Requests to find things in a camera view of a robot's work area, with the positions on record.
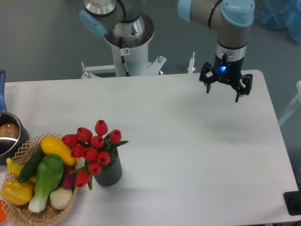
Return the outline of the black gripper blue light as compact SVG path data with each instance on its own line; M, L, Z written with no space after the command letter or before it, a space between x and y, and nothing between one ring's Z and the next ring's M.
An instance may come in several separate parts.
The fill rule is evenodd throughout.
M236 91L235 102L243 95L249 95L252 89L253 75L241 75L244 58L238 61L223 62L221 58L215 56L214 66L205 62L202 66L199 81L206 86L206 93L211 90L211 84L218 81L224 84L232 84Z

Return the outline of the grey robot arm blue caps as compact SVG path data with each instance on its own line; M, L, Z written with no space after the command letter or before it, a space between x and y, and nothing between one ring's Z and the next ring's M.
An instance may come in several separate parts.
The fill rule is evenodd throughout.
M199 80L207 90L214 82L230 85L237 97L248 95L253 76L243 75L255 2L252 0L181 0L178 14L218 33L214 64L204 63ZM141 11L138 0L86 0L79 12L83 25L111 45L118 77L151 72L148 44L154 35L152 19Z

